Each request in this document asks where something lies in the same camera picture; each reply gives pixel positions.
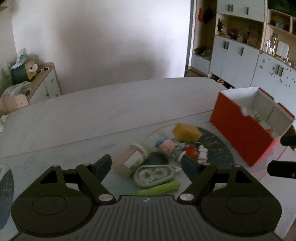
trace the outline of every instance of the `plastic jar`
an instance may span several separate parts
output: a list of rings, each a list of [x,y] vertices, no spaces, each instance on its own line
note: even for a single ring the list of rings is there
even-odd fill
[[[120,176],[130,176],[137,170],[150,153],[151,147],[145,142],[134,142],[124,153],[114,159],[112,163],[113,169]]]

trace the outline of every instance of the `toy pile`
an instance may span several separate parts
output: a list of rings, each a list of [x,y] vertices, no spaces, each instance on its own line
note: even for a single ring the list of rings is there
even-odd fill
[[[202,133],[192,125],[178,123],[173,129],[173,139],[160,139],[154,147],[144,141],[132,143],[114,159],[113,169],[123,177],[132,176],[138,187],[137,195],[158,195],[176,190],[180,183],[175,180],[180,167],[168,165],[180,162],[187,154],[192,160],[207,162],[207,149],[198,142]]]

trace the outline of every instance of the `yellow block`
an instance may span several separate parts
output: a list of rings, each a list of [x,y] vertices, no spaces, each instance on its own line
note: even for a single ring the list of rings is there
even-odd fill
[[[180,122],[173,129],[173,134],[178,141],[186,143],[195,143],[202,136],[197,127]]]

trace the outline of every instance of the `white logo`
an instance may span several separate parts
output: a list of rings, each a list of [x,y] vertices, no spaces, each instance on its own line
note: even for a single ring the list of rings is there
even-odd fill
[[[145,203],[151,202],[151,199],[150,198],[143,199],[143,202]]]

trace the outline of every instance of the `white-framed sunglasses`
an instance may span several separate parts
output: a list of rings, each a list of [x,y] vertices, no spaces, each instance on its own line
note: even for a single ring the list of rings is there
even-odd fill
[[[41,74],[42,72],[46,72],[46,71],[49,71],[50,70],[50,67],[45,67],[43,69],[39,69],[36,71],[36,74]]]

